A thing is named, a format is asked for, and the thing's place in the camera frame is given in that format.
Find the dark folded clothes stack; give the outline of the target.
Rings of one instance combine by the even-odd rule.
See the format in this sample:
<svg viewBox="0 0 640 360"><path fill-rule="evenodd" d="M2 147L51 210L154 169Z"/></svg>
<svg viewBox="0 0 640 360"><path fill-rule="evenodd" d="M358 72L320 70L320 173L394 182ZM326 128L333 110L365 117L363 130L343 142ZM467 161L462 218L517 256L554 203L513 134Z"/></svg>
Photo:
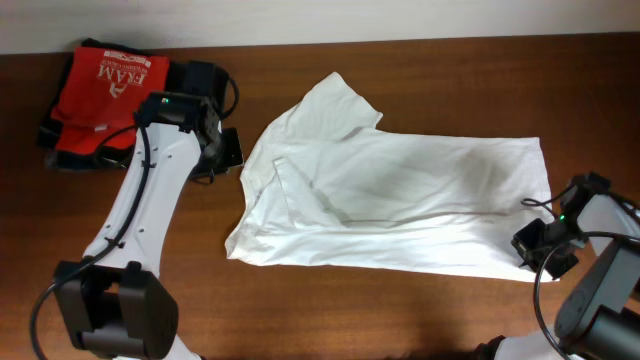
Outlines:
<svg viewBox="0 0 640 360"><path fill-rule="evenodd" d="M236 84L214 63L177 63L124 45L88 38L69 57L36 143L53 152L52 166L71 171L118 167L137 141L134 112L153 92L206 95L224 117Z"/></svg>

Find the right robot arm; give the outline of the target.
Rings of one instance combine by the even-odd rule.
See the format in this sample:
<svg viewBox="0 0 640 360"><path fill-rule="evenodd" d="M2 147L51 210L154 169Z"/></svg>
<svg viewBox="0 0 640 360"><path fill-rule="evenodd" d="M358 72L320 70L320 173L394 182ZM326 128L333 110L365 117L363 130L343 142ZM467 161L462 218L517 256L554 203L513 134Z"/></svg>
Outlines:
<svg viewBox="0 0 640 360"><path fill-rule="evenodd" d="M551 222L536 219L511 241L535 273L533 309L539 331L481 343L474 359L639 360L639 315L627 306L639 297L639 206L591 172L573 177L554 198ZM591 245L597 257L548 326L541 311L544 274L559 279Z"/></svg>

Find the white t-shirt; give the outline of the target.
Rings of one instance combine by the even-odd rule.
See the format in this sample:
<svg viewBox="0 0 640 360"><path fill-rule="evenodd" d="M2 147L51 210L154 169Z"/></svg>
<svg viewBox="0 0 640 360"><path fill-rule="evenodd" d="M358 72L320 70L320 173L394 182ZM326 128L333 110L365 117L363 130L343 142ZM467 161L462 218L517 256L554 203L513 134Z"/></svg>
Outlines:
<svg viewBox="0 0 640 360"><path fill-rule="evenodd" d="M532 281L511 238L545 217L522 205L551 195L539 139L391 133L381 117L333 73L273 120L227 256Z"/></svg>

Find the red folded FRAM t-shirt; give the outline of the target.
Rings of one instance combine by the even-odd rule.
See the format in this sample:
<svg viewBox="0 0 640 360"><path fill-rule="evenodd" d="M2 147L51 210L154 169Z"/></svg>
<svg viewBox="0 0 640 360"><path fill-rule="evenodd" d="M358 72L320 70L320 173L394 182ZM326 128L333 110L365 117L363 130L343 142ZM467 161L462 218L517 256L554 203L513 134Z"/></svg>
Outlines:
<svg viewBox="0 0 640 360"><path fill-rule="evenodd" d="M79 47L51 111L62 123L58 151L90 155L101 142L125 150L136 141L133 112L165 88L170 60L118 50Z"/></svg>

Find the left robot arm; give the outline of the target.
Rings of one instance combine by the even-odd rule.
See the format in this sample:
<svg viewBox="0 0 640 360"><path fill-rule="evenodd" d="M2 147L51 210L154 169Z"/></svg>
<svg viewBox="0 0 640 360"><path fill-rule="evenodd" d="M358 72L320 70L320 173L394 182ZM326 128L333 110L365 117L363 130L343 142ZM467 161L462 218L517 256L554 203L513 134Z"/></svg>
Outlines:
<svg viewBox="0 0 640 360"><path fill-rule="evenodd" d="M49 295L74 348L101 359L195 359L177 334L179 309L160 282L164 241L184 185L209 185L243 165L238 134L222 123L235 80L214 63L184 65L179 84L134 114L136 141L114 205L77 262L58 263Z"/></svg>

